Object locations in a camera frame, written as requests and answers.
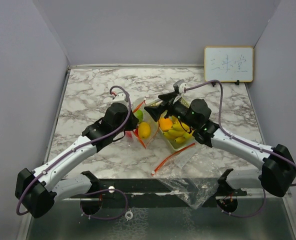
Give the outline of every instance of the glass surface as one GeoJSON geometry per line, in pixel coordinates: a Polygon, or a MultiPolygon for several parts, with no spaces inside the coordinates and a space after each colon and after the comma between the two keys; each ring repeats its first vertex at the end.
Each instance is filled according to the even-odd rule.
{"type": "MultiPolygon", "coordinates": [[[[240,198],[236,214],[250,214],[262,198],[240,198]]],[[[122,209],[102,209],[117,215],[122,209]]],[[[89,220],[78,200],[64,200],[33,219],[28,240],[294,240],[282,198],[269,197],[262,213],[251,218],[227,216],[218,208],[132,208],[133,219],[89,220]]]]}

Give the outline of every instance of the plastic container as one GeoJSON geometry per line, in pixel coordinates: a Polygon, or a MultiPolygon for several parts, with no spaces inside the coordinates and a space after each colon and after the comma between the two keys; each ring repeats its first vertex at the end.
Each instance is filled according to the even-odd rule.
{"type": "MultiPolygon", "coordinates": [[[[179,100],[184,106],[186,106],[187,108],[189,108],[189,103],[181,98],[179,100]]],[[[161,103],[161,100],[160,99],[156,99],[154,100],[153,102],[147,104],[147,106],[158,106],[159,104],[161,103]]],[[[174,152],[178,152],[184,148],[186,148],[187,146],[191,145],[194,141],[195,141],[195,138],[194,137],[191,137],[189,139],[187,139],[184,143],[181,143],[181,144],[178,144],[176,143],[174,140],[170,140],[170,139],[167,139],[164,134],[163,134],[163,131],[162,129],[159,127],[158,128],[158,131],[159,133],[161,134],[161,138],[166,142],[166,144],[168,145],[168,147],[171,149],[171,151],[174,153],[174,152]]]]}

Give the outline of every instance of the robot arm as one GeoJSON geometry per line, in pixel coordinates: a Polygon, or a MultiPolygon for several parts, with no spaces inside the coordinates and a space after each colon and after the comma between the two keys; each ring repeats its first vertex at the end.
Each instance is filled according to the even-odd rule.
{"type": "Polygon", "coordinates": [[[87,126],[82,135],[61,154],[33,171],[25,168],[19,172],[15,196],[34,218],[48,212],[56,201],[85,194],[98,184],[96,177],[89,172],[72,179],[62,178],[83,160],[111,144],[119,133],[136,129],[138,119],[132,111],[129,113],[130,106],[126,100],[125,93],[117,94],[104,117],[87,126]]]}
{"type": "Polygon", "coordinates": [[[250,171],[227,170],[218,181],[219,187],[226,188],[226,192],[256,187],[264,188],[277,197],[283,197],[296,177],[296,165],[288,149],[280,144],[276,147],[259,144],[224,129],[209,119],[212,111],[204,99],[194,99],[189,107],[182,104],[180,98],[185,91],[185,83],[177,82],[174,92],[158,96],[161,100],[158,106],[146,106],[144,109],[154,121],[158,121],[161,114],[167,111],[165,118],[175,116],[188,125],[190,130],[194,130],[192,136],[198,143],[225,150],[258,168],[250,171]]]}

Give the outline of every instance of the whiteboard wooden frame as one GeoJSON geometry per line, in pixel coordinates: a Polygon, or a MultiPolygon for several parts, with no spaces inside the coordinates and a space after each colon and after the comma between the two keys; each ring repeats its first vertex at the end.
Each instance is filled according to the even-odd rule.
{"type": "MultiPolygon", "coordinates": [[[[254,48],[252,46],[206,46],[203,50],[203,77],[205,81],[207,82],[206,78],[206,48],[251,48],[252,49],[252,79],[245,81],[245,80],[240,80],[240,83],[251,83],[254,80],[254,48]]],[[[222,83],[235,83],[236,81],[221,81],[222,83]]]]}

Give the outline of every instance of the white whiteboard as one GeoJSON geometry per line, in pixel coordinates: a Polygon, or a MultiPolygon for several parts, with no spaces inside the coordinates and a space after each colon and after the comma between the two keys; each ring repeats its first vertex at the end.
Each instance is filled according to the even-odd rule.
{"type": "Polygon", "coordinates": [[[204,49],[204,78],[221,82],[251,82],[254,75],[254,49],[251,46],[208,46],[204,49]]]}

